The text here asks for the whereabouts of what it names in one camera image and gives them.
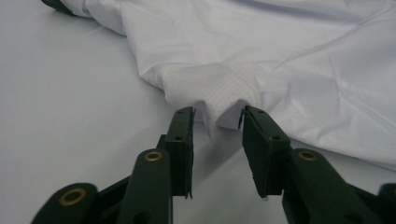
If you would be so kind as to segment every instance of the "garment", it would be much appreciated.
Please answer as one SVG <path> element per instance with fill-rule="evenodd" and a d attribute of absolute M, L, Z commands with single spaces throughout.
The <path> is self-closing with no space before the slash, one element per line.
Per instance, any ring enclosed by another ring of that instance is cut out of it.
<path fill-rule="evenodd" d="M 392 0 L 61 0 L 126 35 L 139 75 L 210 135 L 244 105 L 291 138 L 396 164 Z"/>

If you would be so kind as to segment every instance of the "table surface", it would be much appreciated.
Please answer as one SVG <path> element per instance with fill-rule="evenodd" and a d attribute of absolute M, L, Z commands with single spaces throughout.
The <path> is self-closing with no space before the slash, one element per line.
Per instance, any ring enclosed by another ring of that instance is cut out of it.
<path fill-rule="evenodd" d="M 0 27 L 0 223 L 29 223 L 64 186 L 104 189 L 129 175 L 177 108 L 138 76 L 126 38 L 94 20 L 4 0 Z M 219 129 L 209 139 L 195 123 L 194 197 L 174 199 L 174 223 L 287 222 L 280 197 L 256 193 L 241 138 Z M 396 182 L 394 171 L 314 149 L 362 189 Z"/>

